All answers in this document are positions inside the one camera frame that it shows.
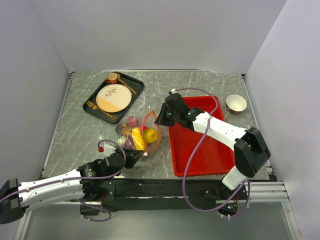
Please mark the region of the red apple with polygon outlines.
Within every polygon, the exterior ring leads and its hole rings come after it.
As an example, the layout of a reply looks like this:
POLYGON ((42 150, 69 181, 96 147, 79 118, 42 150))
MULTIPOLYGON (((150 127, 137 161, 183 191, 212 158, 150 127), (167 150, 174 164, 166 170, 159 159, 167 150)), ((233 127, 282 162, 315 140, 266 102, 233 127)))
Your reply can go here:
POLYGON ((147 127, 147 126, 142 126, 142 125, 140 125, 138 128, 139 128, 139 130, 140 130, 142 133, 144 133, 144 132, 145 132, 145 130, 147 130, 147 129, 148 129, 148 127, 147 127))

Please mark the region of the dark maroon passion fruit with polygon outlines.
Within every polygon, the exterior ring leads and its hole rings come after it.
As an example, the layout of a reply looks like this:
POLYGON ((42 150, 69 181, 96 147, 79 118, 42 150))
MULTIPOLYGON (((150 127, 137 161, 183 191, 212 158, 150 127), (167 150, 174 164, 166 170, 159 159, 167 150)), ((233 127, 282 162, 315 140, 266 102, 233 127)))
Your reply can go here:
POLYGON ((119 124, 117 125, 117 128, 122 129, 122 128, 125 127, 125 126, 126 126, 126 124, 125 124, 124 122, 122 122, 122 123, 119 123, 119 124))

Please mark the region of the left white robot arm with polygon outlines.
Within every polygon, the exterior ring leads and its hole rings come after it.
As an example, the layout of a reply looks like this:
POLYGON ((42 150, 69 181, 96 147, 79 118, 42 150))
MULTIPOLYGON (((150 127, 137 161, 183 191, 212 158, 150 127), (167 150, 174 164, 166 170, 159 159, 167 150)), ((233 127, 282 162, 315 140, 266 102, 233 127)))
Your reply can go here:
POLYGON ((21 219, 37 208, 62 201, 93 201, 106 181, 131 169, 144 154, 142 150, 116 149, 103 159, 87 162, 77 169, 37 181, 7 180, 0 189, 0 223, 21 219))

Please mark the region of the yellow lemon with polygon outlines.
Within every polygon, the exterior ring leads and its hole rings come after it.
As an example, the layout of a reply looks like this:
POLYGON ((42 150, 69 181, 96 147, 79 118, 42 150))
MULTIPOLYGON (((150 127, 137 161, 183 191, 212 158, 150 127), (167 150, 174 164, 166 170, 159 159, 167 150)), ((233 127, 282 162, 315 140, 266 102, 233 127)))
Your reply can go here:
POLYGON ((143 135, 148 144, 153 144, 158 140, 158 132, 154 128, 145 129, 143 135))

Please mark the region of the yellow banana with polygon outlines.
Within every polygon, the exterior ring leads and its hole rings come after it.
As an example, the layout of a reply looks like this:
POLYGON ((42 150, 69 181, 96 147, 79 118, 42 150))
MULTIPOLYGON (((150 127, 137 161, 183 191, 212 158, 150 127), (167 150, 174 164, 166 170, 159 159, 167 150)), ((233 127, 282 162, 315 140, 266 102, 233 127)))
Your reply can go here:
POLYGON ((136 150, 138 150, 138 151, 139 150, 140 151, 146 150, 146 145, 145 145, 144 138, 142 136, 142 132, 140 131, 140 129, 138 127, 135 127, 132 129, 131 137, 134 142, 136 150))

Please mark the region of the purple onion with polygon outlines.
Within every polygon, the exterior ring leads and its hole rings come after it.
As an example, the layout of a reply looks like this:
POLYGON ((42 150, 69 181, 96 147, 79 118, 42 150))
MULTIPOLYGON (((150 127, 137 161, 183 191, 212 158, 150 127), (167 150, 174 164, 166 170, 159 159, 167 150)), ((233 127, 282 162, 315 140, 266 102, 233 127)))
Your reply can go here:
POLYGON ((135 150, 135 144, 134 144, 134 141, 132 138, 127 138, 125 143, 124 143, 124 146, 123 146, 125 149, 127 150, 135 150))

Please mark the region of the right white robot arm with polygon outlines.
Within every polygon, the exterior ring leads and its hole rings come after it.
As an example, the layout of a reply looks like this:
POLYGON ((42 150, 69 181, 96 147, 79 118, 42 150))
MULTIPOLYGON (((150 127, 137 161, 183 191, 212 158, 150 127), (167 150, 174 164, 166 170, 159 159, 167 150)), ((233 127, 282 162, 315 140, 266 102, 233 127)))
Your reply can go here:
POLYGON ((253 178, 271 157, 271 152, 256 127, 245 129, 226 123, 198 107, 189 108, 179 93, 171 93, 165 98, 160 113, 154 122, 156 125, 172 127, 178 123, 181 127, 202 134, 186 164, 183 183, 186 183, 188 170, 196 151, 205 137, 224 144, 234 153, 235 165, 222 179, 219 195, 224 199, 232 198, 237 187, 245 180, 253 178))

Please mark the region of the brown kiwi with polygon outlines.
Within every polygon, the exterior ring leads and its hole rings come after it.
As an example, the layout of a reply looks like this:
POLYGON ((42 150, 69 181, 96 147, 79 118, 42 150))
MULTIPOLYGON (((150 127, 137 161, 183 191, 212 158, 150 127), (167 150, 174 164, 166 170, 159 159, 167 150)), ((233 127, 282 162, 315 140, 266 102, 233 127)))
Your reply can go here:
POLYGON ((133 128, 130 126, 125 126, 121 130, 121 134, 125 137, 130 136, 132 134, 133 128))

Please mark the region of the clear zip bag orange zipper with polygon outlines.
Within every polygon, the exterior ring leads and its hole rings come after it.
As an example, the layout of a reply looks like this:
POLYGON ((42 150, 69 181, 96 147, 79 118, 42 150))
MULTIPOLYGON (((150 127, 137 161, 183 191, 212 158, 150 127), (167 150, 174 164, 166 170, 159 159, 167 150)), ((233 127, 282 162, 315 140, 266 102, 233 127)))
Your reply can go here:
POLYGON ((126 150, 142 151, 148 156, 159 147, 162 139, 160 127, 155 124, 157 114, 150 111, 146 116, 129 116, 118 123, 115 132, 117 143, 126 150))

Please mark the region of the white radish with leaves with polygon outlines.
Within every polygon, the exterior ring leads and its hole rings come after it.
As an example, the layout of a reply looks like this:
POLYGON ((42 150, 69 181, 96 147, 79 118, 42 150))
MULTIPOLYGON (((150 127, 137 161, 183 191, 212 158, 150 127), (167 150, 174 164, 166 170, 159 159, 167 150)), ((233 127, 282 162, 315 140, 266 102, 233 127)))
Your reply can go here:
POLYGON ((121 136, 121 137, 117 140, 117 143, 118 143, 121 147, 124 147, 126 141, 127 141, 127 138, 126 138, 125 136, 121 136))

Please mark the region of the red wrinkled fruit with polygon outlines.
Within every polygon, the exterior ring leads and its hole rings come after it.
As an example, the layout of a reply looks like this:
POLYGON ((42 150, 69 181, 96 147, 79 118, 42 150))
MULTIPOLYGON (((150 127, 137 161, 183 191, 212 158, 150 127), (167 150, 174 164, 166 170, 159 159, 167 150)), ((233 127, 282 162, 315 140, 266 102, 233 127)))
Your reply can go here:
POLYGON ((131 128, 135 128, 139 125, 139 119, 136 116, 130 116, 126 121, 126 124, 131 128))

